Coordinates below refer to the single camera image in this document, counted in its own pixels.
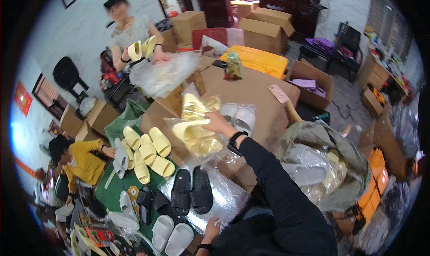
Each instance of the black slide sandal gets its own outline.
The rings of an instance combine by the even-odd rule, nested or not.
[[[155,211],[157,211],[161,215],[169,216],[176,224],[180,222],[187,223],[186,218],[176,214],[176,212],[173,210],[172,205],[170,204],[170,201],[162,192],[158,192],[155,194],[153,205]]]
[[[191,205],[197,214],[206,214],[213,205],[211,183],[208,173],[196,166],[193,169],[193,189],[190,192]]]
[[[136,202],[139,204],[140,222],[143,225],[149,225],[151,222],[151,202],[152,192],[148,186],[143,185],[139,190]]]
[[[190,172],[186,169],[178,170],[173,183],[171,201],[173,210],[182,216],[190,212],[190,182]]]

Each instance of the black sleeve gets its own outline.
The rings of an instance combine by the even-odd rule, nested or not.
[[[276,157],[249,137],[242,141],[239,150],[254,169],[269,201],[276,222],[273,236],[277,243],[294,255],[337,255],[332,227]]]

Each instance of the black phone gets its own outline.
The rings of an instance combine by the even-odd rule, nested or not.
[[[225,63],[225,61],[222,61],[222,60],[219,60],[219,59],[215,60],[212,63],[212,65],[220,67],[222,69],[227,69],[227,63]]]

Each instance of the glass jar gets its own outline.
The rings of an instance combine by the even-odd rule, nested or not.
[[[228,81],[241,80],[243,78],[242,62],[240,62],[239,54],[229,52],[227,54],[227,76]]]

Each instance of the woman in gray top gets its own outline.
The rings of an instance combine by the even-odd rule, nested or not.
[[[139,40],[144,43],[153,35],[157,36],[157,44],[159,45],[155,46],[152,64],[156,62],[164,64],[166,61],[171,60],[169,55],[163,52],[161,46],[164,40],[163,36],[147,16],[129,16],[130,4],[127,0],[108,0],[104,6],[108,9],[112,20],[116,22],[115,32],[110,39],[109,48],[117,71],[123,70],[130,61],[127,48]]]

